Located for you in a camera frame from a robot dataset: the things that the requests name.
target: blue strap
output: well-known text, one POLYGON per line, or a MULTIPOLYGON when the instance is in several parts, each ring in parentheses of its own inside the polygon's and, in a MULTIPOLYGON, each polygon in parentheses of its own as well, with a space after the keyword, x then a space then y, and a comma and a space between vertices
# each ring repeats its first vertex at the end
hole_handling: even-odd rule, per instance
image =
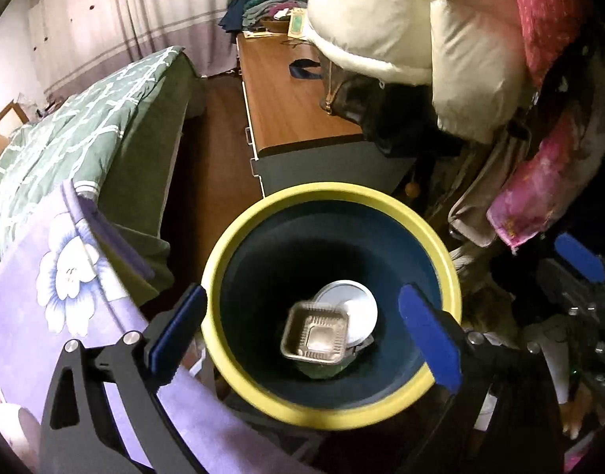
POLYGON ((294 60, 291 64, 289 64, 289 73, 294 78, 300 78, 301 80, 319 80, 322 78, 321 74, 304 69, 319 67, 320 63, 316 62, 315 60, 311 60, 310 58, 299 58, 298 60, 294 60))
POLYGON ((460 351, 434 312, 417 288, 412 285, 401 288, 399 313, 408 333, 421 350, 436 383, 456 394, 462 382, 460 351))
POLYGON ((572 235, 559 235, 554 241, 554 249, 590 283, 605 282, 605 267, 601 259, 572 235))

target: white flower print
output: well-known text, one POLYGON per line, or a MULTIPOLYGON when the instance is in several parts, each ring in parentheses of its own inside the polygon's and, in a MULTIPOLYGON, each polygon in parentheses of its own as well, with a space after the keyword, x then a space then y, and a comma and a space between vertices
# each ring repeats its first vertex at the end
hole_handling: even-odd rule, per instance
POLYGON ((37 301, 45 308, 47 327, 60 333, 67 325, 72 335, 84 337, 96 306, 127 293, 84 219, 75 225, 68 213, 58 214, 47 243, 50 250, 37 276, 37 301))

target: metal screw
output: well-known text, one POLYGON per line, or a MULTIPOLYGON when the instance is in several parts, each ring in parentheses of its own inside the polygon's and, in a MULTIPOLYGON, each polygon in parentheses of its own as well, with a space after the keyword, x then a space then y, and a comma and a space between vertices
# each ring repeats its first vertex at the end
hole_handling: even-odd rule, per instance
POLYGON ((541 347, 537 342, 528 342, 526 344, 526 349, 529 350, 529 353, 538 354, 541 351, 541 347))
POLYGON ((467 340, 474 346, 479 346, 484 342, 484 335, 477 331, 471 331, 467 334, 467 340))
POLYGON ((79 342, 76 339, 68 340, 65 343, 65 351, 71 353, 72 351, 76 351, 79 348, 79 342))
POLYGON ((137 331, 130 331, 122 337, 122 341, 128 346, 135 344, 138 340, 140 340, 140 333, 137 331))

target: white plastic lid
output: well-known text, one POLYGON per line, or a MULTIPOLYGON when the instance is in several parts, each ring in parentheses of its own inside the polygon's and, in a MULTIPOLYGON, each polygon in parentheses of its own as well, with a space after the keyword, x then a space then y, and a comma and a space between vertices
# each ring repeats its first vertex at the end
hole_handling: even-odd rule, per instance
POLYGON ((341 307, 349 314, 347 348, 361 344, 377 324, 377 302, 373 293, 361 283, 351 280, 329 283, 313 300, 341 307))

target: wooden bowl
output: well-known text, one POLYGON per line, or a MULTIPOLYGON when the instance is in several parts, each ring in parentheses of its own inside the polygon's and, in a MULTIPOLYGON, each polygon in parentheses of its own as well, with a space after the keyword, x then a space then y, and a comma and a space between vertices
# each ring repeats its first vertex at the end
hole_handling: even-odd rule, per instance
POLYGON ((289 16, 284 19, 272 19, 270 17, 262 17, 260 24, 265 27, 265 30, 273 34, 286 34, 289 32, 289 16))

